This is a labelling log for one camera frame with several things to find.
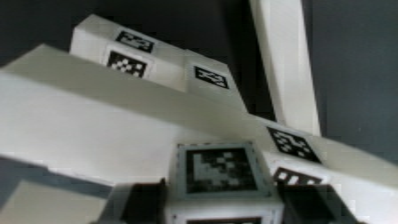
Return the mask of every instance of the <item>square tag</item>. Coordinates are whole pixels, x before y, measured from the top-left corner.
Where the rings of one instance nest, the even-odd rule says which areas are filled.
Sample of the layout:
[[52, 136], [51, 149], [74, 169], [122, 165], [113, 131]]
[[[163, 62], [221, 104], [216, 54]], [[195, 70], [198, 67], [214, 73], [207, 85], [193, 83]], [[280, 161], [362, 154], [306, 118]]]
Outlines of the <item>square tag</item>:
[[187, 193], [259, 190], [246, 149], [187, 152]]
[[187, 224], [262, 224], [260, 217], [189, 220]]
[[129, 33], [125, 30], [116, 37], [116, 41], [145, 52], [154, 52], [155, 42], [143, 38], [139, 35]]
[[306, 139], [269, 127], [271, 136], [278, 145], [278, 150], [292, 156], [322, 164]]
[[138, 59], [134, 59], [132, 57], [129, 57], [116, 51], [111, 51], [107, 66], [115, 70], [143, 78], [147, 73], [148, 63], [139, 61]]
[[184, 199], [271, 197], [251, 143], [180, 145], [177, 193]]
[[283, 167], [278, 168], [275, 180], [283, 182], [287, 185], [314, 185], [322, 183], [322, 179], [319, 177], [314, 177]]
[[195, 66], [195, 73], [196, 73], [198, 79], [202, 79], [205, 82], [209, 82], [216, 86], [230, 89], [228, 79], [223, 75], [209, 71], [205, 68], [200, 68], [198, 66]]

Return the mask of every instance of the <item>white vertical beam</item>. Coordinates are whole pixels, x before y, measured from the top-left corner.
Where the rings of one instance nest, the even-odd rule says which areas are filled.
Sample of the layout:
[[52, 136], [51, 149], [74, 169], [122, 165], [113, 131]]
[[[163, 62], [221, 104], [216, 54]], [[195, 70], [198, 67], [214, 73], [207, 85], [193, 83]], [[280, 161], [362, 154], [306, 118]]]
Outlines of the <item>white vertical beam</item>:
[[251, 0], [278, 122], [321, 135], [301, 0]]

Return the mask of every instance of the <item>dark background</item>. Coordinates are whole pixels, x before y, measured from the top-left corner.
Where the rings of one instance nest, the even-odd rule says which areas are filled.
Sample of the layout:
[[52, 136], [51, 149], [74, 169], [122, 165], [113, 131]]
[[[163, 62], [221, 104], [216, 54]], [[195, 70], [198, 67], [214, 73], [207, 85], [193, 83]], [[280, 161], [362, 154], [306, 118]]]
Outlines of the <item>dark background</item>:
[[[303, 1], [322, 133], [398, 164], [398, 2]], [[3, 0], [0, 65], [42, 43], [68, 51], [93, 13], [228, 63], [275, 120], [248, 0]]]

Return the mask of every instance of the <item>black square pattern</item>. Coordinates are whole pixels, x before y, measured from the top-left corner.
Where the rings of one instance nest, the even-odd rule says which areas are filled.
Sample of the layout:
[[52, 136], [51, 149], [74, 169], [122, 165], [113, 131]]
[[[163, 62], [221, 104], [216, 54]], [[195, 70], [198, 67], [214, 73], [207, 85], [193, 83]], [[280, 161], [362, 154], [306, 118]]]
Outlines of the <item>black square pattern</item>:
[[228, 86], [228, 79], [223, 75], [209, 71], [207, 69], [195, 66], [196, 78], [202, 79], [211, 84], [218, 85], [219, 87], [230, 89]]
[[187, 193], [259, 190], [246, 149], [187, 151]]
[[122, 31], [116, 41], [134, 47], [136, 49], [143, 50], [145, 52], [154, 52], [155, 43], [147, 38], [138, 36], [136, 34]]
[[280, 151], [308, 161], [322, 163], [306, 139], [275, 128], [269, 128], [269, 131]]
[[147, 73], [148, 63], [131, 58], [127, 55], [111, 51], [107, 66], [136, 77], [143, 78]]
[[262, 224], [260, 217], [189, 220], [187, 224]]
[[283, 182], [285, 185], [315, 185], [322, 183], [322, 179], [319, 177], [314, 177], [283, 167], [278, 168], [275, 180], [276, 182]]

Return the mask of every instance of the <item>dark gray wall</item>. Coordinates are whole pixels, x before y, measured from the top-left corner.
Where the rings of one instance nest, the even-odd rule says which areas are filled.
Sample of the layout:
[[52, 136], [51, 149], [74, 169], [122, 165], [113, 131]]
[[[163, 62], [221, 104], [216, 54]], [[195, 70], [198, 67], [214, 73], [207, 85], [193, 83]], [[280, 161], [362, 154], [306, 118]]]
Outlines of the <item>dark gray wall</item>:
[[305, 3], [322, 132], [398, 164], [398, 1]]
[[97, 0], [0, 1], [0, 65], [42, 43], [70, 49], [74, 27], [95, 7]]

